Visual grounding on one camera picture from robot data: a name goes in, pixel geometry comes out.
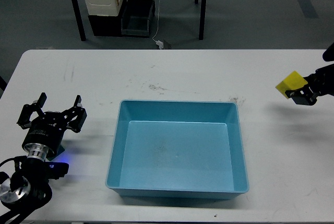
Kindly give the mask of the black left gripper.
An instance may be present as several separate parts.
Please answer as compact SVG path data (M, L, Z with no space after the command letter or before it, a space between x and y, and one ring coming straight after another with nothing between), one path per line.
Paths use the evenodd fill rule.
M28 152L33 145L39 144L48 148L47 156L57 154L66 129L79 133L87 118L86 109L82 107L81 96L77 95L74 105L63 112L43 113L42 107L47 96L42 92L37 101L25 104L21 110L17 124L28 133L22 143L22 148ZM36 112L38 116L30 121Z

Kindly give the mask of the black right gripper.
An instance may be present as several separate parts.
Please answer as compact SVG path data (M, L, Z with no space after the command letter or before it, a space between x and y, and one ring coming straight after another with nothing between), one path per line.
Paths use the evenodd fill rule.
M315 73L303 78L307 84L298 84L295 88L285 91L285 95L295 104L312 106L319 96L333 96L333 64L318 68Z

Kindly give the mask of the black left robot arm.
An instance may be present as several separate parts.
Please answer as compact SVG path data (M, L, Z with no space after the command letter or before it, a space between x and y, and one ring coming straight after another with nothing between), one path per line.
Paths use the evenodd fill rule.
M64 152L61 145L66 130L79 133L87 118L77 96L74 105L63 112L44 112L47 96L41 93L37 101L25 104L17 124L28 133L22 143L25 156L11 158L15 172L9 176L1 172L1 204L8 212L1 215L1 223L21 223L52 198L50 180L58 180L68 173L66 162L55 162Z

